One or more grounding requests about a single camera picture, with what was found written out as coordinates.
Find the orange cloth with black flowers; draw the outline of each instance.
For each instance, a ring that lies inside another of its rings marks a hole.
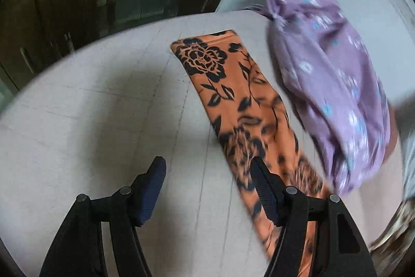
[[[290,128],[287,111],[232,30],[174,42],[223,147],[261,241],[269,257],[280,228],[266,217],[251,181],[250,162],[260,156],[272,173],[308,196],[327,198],[329,190],[309,164]],[[309,222],[300,276],[308,276],[315,224]]]

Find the folded orange floral cloth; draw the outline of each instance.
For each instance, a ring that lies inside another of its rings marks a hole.
[[[260,156],[287,186],[308,196],[327,198],[329,189],[299,148],[280,95],[234,31],[175,41],[171,49],[199,93],[241,198],[271,257],[281,229],[265,215],[251,181],[251,160]],[[314,235],[315,223],[309,222],[299,276],[308,276]]]

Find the purple fabric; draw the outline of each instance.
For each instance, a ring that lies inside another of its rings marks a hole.
[[[362,39],[335,0],[267,0],[272,51],[324,170],[347,193],[380,168],[389,108]]]

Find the purple floral garment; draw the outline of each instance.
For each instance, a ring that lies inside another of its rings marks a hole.
[[[389,109],[365,45],[335,0],[267,0],[272,51],[315,137],[337,193],[380,168],[389,142]]]

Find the silver screw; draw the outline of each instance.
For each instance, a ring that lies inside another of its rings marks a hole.
[[[131,192],[131,187],[125,186],[120,189],[121,195],[128,195]]]
[[[329,198],[330,198],[330,201],[332,201],[334,203],[340,202],[340,198],[336,194],[331,194]]]
[[[76,196],[76,201],[77,202],[82,202],[86,200],[86,195],[85,194],[79,194],[78,196]]]
[[[286,188],[286,192],[289,193],[290,195],[295,195],[297,191],[298,191],[297,188],[293,186],[288,186]]]

